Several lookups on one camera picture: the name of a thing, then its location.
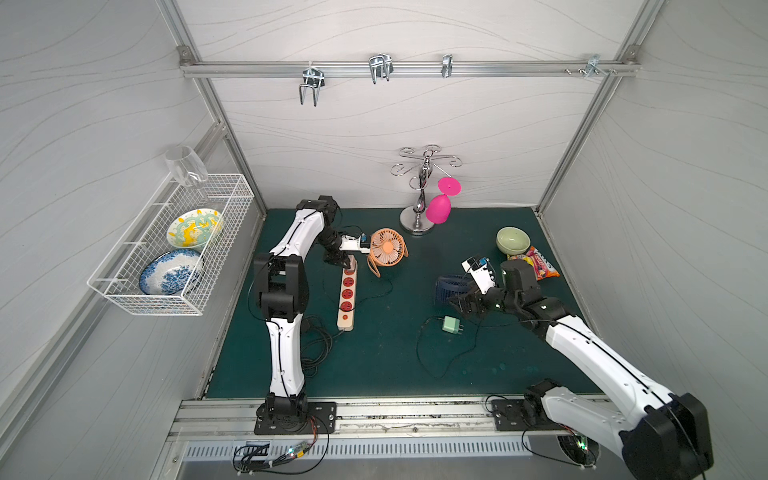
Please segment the yellow decorated plate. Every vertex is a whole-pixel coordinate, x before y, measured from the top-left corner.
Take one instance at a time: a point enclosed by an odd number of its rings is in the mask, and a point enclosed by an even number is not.
[[[201,249],[216,235],[221,225],[218,210],[197,208],[186,212],[168,227],[166,238],[176,248]]]

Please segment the orange desk fan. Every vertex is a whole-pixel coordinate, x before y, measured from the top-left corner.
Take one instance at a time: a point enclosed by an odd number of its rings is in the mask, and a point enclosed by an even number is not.
[[[379,266],[392,266],[408,256],[406,241],[391,228],[382,228],[371,235],[371,253],[368,254],[368,268],[381,277]]]

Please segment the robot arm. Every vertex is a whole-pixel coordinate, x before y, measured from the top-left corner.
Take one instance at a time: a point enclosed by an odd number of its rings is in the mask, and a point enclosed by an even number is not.
[[[556,422],[578,430],[627,464],[638,480],[692,479],[713,464],[707,410],[690,393],[674,395],[603,342],[556,298],[543,297],[524,260],[502,263],[505,288],[493,286],[455,298],[463,314],[500,310],[516,315],[563,353],[613,401],[586,400],[547,379],[525,395],[528,422]]]
[[[272,347],[272,379],[265,401],[270,418],[285,422],[306,419],[300,327],[310,291],[304,260],[317,239],[326,249],[326,263],[351,267],[350,256],[340,249],[342,238],[331,227],[338,209],[331,197],[302,200],[283,239],[269,253],[258,253],[253,258],[251,291],[266,319]]]

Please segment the green power adapter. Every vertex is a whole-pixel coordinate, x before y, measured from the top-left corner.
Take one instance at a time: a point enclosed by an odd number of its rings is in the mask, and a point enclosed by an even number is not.
[[[459,333],[463,331],[462,324],[458,322],[457,318],[454,318],[452,316],[444,316],[442,319],[442,329],[445,330],[448,333]]]

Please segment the table surface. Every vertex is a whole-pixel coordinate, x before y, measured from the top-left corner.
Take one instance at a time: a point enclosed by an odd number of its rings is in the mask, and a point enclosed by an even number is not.
[[[358,253],[357,298],[375,296],[390,289],[389,295],[361,302],[356,308],[354,330],[342,334],[333,344],[319,372],[306,379],[310,397],[380,397],[484,395],[523,393],[545,378],[559,381],[577,393],[599,389],[573,363],[548,344],[516,324],[516,318],[489,314],[477,331],[476,347],[451,364],[441,379],[430,376],[418,364],[415,343],[419,330],[430,316],[458,314],[450,306],[434,305],[435,279],[443,274],[462,274],[461,262],[468,257],[489,257],[496,271],[506,260],[495,245],[502,227],[518,227],[531,244],[558,268],[545,235],[530,208],[454,209],[448,221],[436,225],[423,237],[411,236],[399,224],[401,209],[343,210],[334,226],[356,233],[358,226],[368,235],[384,227],[404,233],[410,253],[395,266],[379,268],[376,278],[367,268],[365,255]],[[295,210],[270,210],[256,252],[271,250],[293,222]],[[341,270],[323,263],[323,248],[315,245],[305,262],[310,285],[310,302],[305,315],[317,315],[326,328],[337,333],[336,300]],[[243,291],[227,331],[207,398],[263,398],[270,386],[270,342],[265,322],[254,318],[246,296],[253,278],[248,273]],[[580,314],[563,277],[543,279],[546,296],[556,296]],[[260,315],[257,306],[253,312]],[[464,331],[453,335],[441,330],[442,322],[431,321],[424,328],[419,354],[426,367],[440,376],[450,359],[472,346],[477,327],[462,320]],[[303,335],[302,344],[316,338]],[[306,354],[316,356],[319,346]]]

